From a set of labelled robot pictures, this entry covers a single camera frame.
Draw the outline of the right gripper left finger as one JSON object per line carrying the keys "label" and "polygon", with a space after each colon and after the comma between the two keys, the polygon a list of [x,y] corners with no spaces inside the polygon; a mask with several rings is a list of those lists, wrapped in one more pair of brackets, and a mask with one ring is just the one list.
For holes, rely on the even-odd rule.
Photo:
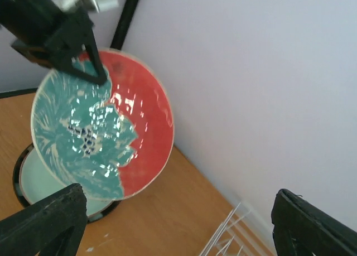
{"label": "right gripper left finger", "polygon": [[1,220],[1,255],[76,255],[87,221],[82,186],[73,183]]}

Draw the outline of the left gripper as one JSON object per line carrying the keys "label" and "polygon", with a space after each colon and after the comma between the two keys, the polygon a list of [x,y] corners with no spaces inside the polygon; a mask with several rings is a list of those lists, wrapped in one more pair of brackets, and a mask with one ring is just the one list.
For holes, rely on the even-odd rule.
{"label": "left gripper", "polygon": [[[107,82],[107,75],[94,42],[93,22],[87,11],[78,7],[64,13],[57,28],[37,44],[16,39],[11,47],[29,61],[57,69],[96,85]],[[73,58],[83,52],[89,56],[95,75],[73,66]]]}

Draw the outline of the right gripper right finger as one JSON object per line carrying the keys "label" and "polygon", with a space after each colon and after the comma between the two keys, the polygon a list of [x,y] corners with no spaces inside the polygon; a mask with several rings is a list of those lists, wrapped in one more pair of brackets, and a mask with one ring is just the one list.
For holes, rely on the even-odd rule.
{"label": "right gripper right finger", "polygon": [[271,220],[277,255],[356,255],[356,232],[288,189],[276,194]]}

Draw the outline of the red teal flower plate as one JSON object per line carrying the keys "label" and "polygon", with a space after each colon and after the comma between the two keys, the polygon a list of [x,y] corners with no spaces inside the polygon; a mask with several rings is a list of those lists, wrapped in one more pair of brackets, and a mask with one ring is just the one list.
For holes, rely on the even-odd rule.
{"label": "red teal flower plate", "polygon": [[64,186],[119,201],[151,184],[173,147],[170,101],[152,70],[116,49],[99,52],[107,81],[94,85],[57,70],[44,77],[31,110],[33,145]]}

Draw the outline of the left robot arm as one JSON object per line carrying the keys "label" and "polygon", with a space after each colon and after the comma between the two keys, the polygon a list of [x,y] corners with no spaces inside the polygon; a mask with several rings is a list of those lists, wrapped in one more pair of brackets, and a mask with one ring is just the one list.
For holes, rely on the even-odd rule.
{"label": "left robot arm", "polygon": [[28,61],[93,84],[106,82],[94,24],[82,6],[62,11],[52,0],[1,0],[1,26]]}

